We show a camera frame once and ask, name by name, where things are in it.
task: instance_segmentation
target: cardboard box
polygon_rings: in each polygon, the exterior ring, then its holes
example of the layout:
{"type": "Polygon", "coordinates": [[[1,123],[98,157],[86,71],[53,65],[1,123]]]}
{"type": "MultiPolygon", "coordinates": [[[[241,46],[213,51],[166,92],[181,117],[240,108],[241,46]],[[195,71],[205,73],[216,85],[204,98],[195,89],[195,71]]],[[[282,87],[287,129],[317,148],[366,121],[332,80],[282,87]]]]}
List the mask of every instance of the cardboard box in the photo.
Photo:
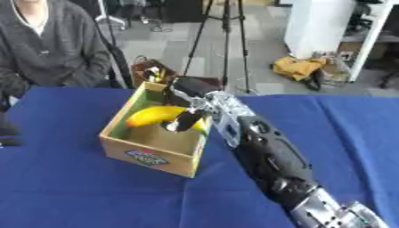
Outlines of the cardboard box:
{"type": "MultiPolygon", "coordinates": [[[[194,177],[207,137],[193,129],[171,133],[160,124],[129,128],[125,121],[138,110],[161,105],[164,85],[143,82],[111,122],[100,133],[108,157],[194,177]]],[[[207,132],[211,118],[206,118],[207,132]]]]}
{"type": "MultiPolygon", "coordinates": [[[[338,48],[338,56],[344,61],[355,61],[357,55],[362,50],[363,43],[360,42],[342,42],[338,48]]],[[[376,43],[369,55],[369,60],[379,60],[387,52],[387,44],[376,43]]]]}

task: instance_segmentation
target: yellow bag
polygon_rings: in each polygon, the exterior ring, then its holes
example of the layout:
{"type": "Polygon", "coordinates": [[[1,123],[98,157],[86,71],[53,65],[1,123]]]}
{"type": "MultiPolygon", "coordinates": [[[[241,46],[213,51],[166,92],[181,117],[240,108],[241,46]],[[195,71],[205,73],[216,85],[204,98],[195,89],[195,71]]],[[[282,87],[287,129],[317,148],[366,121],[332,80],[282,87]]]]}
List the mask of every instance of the yellow bag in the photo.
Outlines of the yellow bag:
{"type": "Polygon", "coordinates": [[[284,57],[274,62],[273,71],[277,74],[301,81],[312,75],[327,63],[326,58],[299,60],[294,57],[284,57]]]}

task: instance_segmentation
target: box label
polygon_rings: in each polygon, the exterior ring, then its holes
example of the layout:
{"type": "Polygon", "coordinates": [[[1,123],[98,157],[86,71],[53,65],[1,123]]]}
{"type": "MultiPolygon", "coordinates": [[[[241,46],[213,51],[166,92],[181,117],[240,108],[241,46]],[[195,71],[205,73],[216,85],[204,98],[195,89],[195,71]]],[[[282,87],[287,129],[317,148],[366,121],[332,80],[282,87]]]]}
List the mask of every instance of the box label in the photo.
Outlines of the box label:
{"type": "Polygon", "coordinates": [[[135,160],[137,160],[138,162],[142,163],[147,167],[169,164],[169,162],[166,159],[144,151],[136,151],[136,150],[126,151],[126,154],[130,155],[132,158],[134,158],[135,160]]]}

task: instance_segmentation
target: tripod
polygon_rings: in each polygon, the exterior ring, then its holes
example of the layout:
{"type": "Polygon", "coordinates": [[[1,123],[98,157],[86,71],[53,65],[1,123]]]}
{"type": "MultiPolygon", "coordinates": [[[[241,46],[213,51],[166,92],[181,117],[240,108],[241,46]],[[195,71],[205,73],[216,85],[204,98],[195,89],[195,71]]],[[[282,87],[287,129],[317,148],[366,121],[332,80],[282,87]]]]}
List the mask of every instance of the tripod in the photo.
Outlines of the tripod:
{"type": "Polygon", "coordinates": [[[241,29],[241,42],[242,42],[242,56],[244,60],[244,73],[245,73],[245,92],[247,94],[250,93],[249,89],[249,78],[248,78],[248,50],[247,50],[247,43],[246,43],[246,37],[245,37],[245,27],[244,27],[244,20],[245,20],[245,15],[244,15],[244,10],[243,10],[243,3],[242,0],[238,0],[238,6],[239,6],[239,16],[237,17],[231,17],[231,9],[230,9],[230,0],[224,0],[224,12],[223,12],[223,17],[222,18],[217,18],[210,16],[210,9],[214,3],[214,0],[209,0],[207,9],[205,11],[204,15],[204,20],[201,22],[199,26],[199,31],[197,34],[197,37],[195,38],[194,46],[189,54],[189,60],[187,61],[187,66],[184,71],[184,75],[187,75],[187,71],[190,68],[192,58],[194,57],[195,51],[197,50],[198,43],[200,41],[200,37],[202,35],[202,32],[205,27],[205,23],[209,18],[211,19],[216,19],[216,20],[221,20],[222,21],[222,30],[224,31],[225,34],[225,40],[224,40],[224,70],[223,70],[223,77],[222,77],[222,86],[223,90],[228,84],[228,69],[229,69],[229,45],[230,45],[230,33],[232,32],[232,27],[231,27],[231,20],[240,20],[240,29],[241,29]]]}

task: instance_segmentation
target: table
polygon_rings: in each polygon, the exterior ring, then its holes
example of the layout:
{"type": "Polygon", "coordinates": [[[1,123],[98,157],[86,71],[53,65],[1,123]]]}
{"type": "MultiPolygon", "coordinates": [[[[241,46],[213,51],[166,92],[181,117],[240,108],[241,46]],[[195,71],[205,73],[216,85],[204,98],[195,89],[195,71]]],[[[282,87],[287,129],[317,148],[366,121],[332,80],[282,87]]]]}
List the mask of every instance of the table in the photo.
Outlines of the table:
{"type": "MultiPolygon", "coordinates": [[[[106,158],[97,135],[131,93],[34,88],[7,112],[26,144],[0,150],[0,227],[293,227],[215,130],[194,179],[106,158]]],[[[359,200],[399,226],[398,99],[242,100],[287,135],[339,201],[359,200]]]]}

